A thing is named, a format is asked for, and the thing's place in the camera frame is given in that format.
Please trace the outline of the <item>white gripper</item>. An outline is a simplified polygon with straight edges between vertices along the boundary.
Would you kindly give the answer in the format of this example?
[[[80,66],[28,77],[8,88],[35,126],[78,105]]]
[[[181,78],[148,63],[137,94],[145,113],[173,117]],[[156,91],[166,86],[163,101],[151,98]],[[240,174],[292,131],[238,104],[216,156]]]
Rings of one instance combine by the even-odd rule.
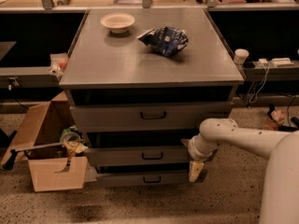
[[[201,134],[194,136],[192,139],[180,139],[183,146],[188,148],[188,152],[193,159],[189,165],[189,181],[195,182],[201,174],[204,163],[218,148],[215,141],[207,141]]]

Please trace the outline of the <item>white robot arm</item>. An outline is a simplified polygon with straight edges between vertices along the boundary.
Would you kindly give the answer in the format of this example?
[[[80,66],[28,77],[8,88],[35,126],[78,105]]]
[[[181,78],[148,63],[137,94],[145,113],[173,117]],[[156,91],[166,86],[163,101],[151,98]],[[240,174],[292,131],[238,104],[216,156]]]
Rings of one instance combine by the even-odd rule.
[[[199,134],[181,143],[191,156],[195,181],[220,144],[230,144],[267,160],[259,224],[299,224],[299,132],[240,128],[233,119],[206,119]]]

